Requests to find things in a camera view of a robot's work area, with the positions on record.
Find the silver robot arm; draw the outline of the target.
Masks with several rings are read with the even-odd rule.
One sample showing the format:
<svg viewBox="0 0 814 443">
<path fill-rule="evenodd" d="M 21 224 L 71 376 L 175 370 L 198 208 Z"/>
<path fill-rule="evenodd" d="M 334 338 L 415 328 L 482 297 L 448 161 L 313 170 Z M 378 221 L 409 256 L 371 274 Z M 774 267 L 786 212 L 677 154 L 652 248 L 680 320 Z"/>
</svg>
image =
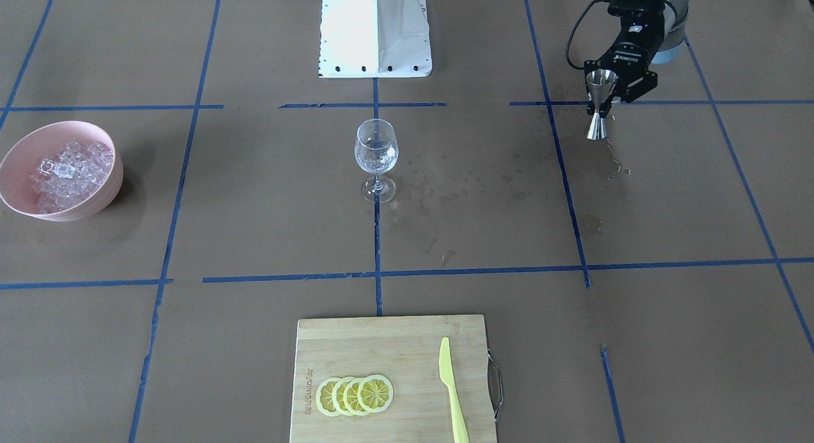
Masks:
<svg viewBox="0 0 814 443">
<path fill-rule="evenodd" d="M 587 86 L 586 112 L 606 118 L 614 99 L 634 102 L 659 84 L 651 64 L 673 60 L 684 40 L 690 0 L 602 0 L 607 13 L 619 19 L 619 34 L 598 60 L 584 62 L 585 81 L 594 73 L 611 73 L 613 88 L 600 97 Z"/>
</svg>

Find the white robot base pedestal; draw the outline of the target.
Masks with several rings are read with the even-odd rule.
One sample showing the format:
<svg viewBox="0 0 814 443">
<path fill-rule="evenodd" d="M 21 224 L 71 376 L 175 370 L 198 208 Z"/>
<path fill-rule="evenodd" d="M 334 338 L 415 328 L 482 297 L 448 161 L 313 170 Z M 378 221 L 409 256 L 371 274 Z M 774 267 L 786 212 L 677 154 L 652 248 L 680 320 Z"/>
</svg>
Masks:
<svg viewBox="0 0 814 443">
<path fill-rule="evenodd" d="M 424 78 L 433 70 L 426 0 L 322 0 L 320 78 Z"/>
</svg>

